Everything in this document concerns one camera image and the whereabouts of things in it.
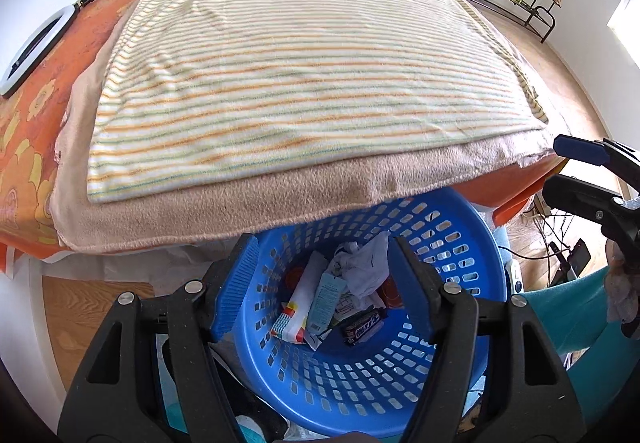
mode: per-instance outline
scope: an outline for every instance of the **trash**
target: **trash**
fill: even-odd
[[[378,322],[370,330],[368,330],[366,333],[364,333],[363,336],[361,336],[356,341],[356,344],[363,344],[363,343],[369,341],[373,337],[373,335],[375,335],[378,331],[380,331],[382,329],[382,327],[384,325],[385,325],[385,321],[381,320],[380,322]]]
[[[306,320],[306,331],[312,335],[319,335],[327,329],[346,286],[347,282],[344,279],[327,272],[322,274]]]
[[[384,302],[385,306],[389,309],[404,308],[402,297],[391,275],[388,276],[385,282],[382,283],[382,286],[378,288],[378,295],[380,295],[382,302]]]
[[[290,269],[287,272],[287,275],[284,276],[284,284],[287,287],[287,290],[291,293],[295,291],[304,271],[305,268],[303,266],[296,266],[295,268]]]
[[[342,336],[347,345],[353,346],[361,341],[376,325],[380,324],[386,317],[384,309],[374,309],[360,315],[350,324],[342,328]],[[373,333],[367,337],[367,340],[373,336]]]
[[[306,316],[311,308],[318,283],[327,267],[326,259],[313,251],[293,295],[271,327],[271,335],[294,344],[303,344]]]
[[[389,232],[380,232],[355,253],[338,253],[329,263],[329,269],[347,281],[352,295],[358,298],[371,295],[389,276],[388,242]]]
[[[308,330],[305,329],[304,341],[309,347],[311,347],[313,351],[316,351],[318,350],[318,347],[320,347],[320,344],[322,344],[322,342],[326,340],[330,333],[331,330],[328,329],[327,331],[319,335],[312,335]]]
[[[381,309],[385,307],[385,303],[378,296],[378,293],[373,292],[371,295],[367,295],[365,298],[357,298],[351,293],[344,293],[340,297],[340,302],[336,305],[334,312],[334,325],[343,320],[360,313],[361,311],[367,311],[368,309]]]

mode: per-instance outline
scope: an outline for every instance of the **wooden floor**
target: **wooden floor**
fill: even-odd
[[[483,10],[483,13],[522,51],[558,96],[556,105],[570,122],[574,134],[590,140],[605,136],[604,128],[580,85],[549,46],[540,44],[532,33],[502,16],[489,10]],[[604,169],[570,162],[564,173],[618,190],[616,178]],[[514,250],[532,257],[545,255],[542,238],[532,220],[518,218],[508,225],[508,231]],[[598,227],[586,220],[574,219],[565,242],[573,245],[580,237],[587,242],[593,255],[588,271],[604,266],[604,238]],[[546,261],[524,261],[522,271],[525,289],[546,285]],[[153,293],[151,286],[146,283],[79,281],[53,277],[44,277],[42,286],[50,340],[66,388],[113,300],[123,291],[133,291],[140,296],[150,296]]]
[[[143,282],[42,277],[49,338],[66,390],[102,319],[116,297],[124,291],[132,291],[142,298],[154,295],[151,285]]]
[[[571,75],[558,56],[546,44],[540,44],[539,39],[523,27],[509,19],[487,10],[481,9],[502,34],[507,37],[525,56],[529,63],[536,69],[546,85],[558,96],[554,102],[571,128],[574,136],[580,136],[588,140],[599,140],[607,136],[607,133],[598,118],[598,114],[591,105],[589,99],[581,89],[580,84]],[[601,187],[620,192],[618,179],[608,170],[602,167],[594,167],[586,163],[570,161],[562,174],[574,176]],[[553,226],[553,219],[547,220]],[[562,218],[555,219],[556,232],[560,234],[559,227]],[[542,257],[546,255],[545,244],[536,228],[533,219],[519,216],[507,225],[511,248],[517,253],[528,257]],[[566,230],[564,242],[574,246],[578,239],[582,238],[591,252],[591,262],[583,275],[606,266],[604,254],[605,238],[600,233],[600,227],[591,221],[574,218],[570,227]],[[555,241],[560,245],[554,235],[548,236],[548,241]],[[546,286],[549,273],[547,261],[526,261],[518,259],[522,269],[522,278],[526,290],[540,289]],[[558,260],[551,259],[550,278],[559,267]]]

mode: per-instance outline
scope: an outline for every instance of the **chocolate bar wrapper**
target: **chocolate bar wrapper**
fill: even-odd
[[[384,309],[374,309],[359,316],[352,323],[347,324],[342,328],[341,331],[342,336],[344,337],[344,342],[349,346],[353,346],[363,338],[366,333],[382,322],[385,317],[386,311]]]

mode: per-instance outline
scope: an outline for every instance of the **power strip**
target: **power strip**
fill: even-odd
[[[546,204],[545,198],[542,197],[542,192],[537,192],[536,195],[533,196],[533,205],[538,214],[542,214],[546,218],[553,215],[551,213],[551,207]]]

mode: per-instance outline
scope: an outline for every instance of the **blue laundry basket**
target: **blue laundry basket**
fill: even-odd
[[[363,245],[382,230],[404,235],[443,280],[479,297],[506,300],[494,239],[473,207],[450,188],[259,234],[258,268],[234,327],[242,367],[281,415],[327,436],[357,430],[384,438],[403,432],[434,347],[420,339],[404,309],[389,311],[382,330],[353,347],[342,342],[338,330],[316,352],[285,343],[270,336],[285,299],[278,290],[286,271],[312,249],[331,260],[339,243]],[[488,340],[479,337],[471,385],[484,372],[487,356]]]

